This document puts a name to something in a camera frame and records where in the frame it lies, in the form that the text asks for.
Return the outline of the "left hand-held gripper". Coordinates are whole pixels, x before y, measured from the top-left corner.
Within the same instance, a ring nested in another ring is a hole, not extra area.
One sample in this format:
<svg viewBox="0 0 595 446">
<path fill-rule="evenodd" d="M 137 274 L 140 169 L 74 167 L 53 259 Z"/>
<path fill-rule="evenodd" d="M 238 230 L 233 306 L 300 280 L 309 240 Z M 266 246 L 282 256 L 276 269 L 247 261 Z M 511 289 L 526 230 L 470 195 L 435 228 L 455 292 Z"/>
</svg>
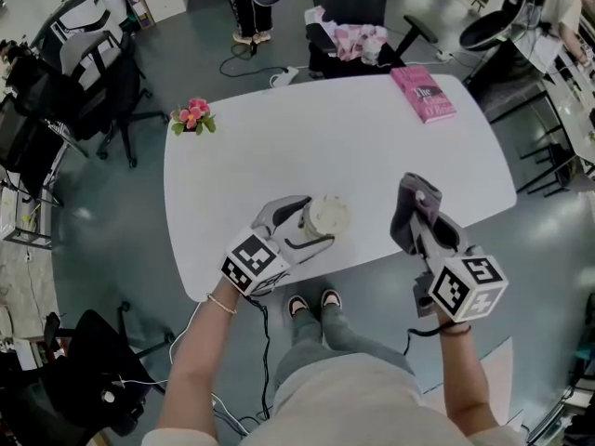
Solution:
<svg viewBox="0 0 595 446">
<path fill-rule="evenodd" d="M 253 221 L 227 247 L 220 266 L 241 295 L 264 295 L 282 284 L 296 264 L 303 264 L 332 246 L 334 236 L 292 240 L 274 234 L 311 201 L 307 195 L 286 196 L 266 203 Z"/>
</svg>

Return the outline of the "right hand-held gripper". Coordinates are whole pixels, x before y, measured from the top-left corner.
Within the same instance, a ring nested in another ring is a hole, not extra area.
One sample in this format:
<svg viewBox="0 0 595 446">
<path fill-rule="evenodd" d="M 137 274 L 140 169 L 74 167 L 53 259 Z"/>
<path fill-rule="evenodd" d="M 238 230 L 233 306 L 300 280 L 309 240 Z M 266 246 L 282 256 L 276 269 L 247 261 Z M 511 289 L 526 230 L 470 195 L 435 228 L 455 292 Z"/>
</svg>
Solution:
<svg viewBox="0 0 595 446">
<path fill-rule="evenodd" d="M 488 316 L 508 287 L 508 278 L 480 246 L 469 248 L 469 237 L 451 217 L 439 214 L 432 228 L 411 221 L 416 253 L 424 262 L 413 293 L 419 318 L 440 308 L 454 322 Z"/>
</svg>

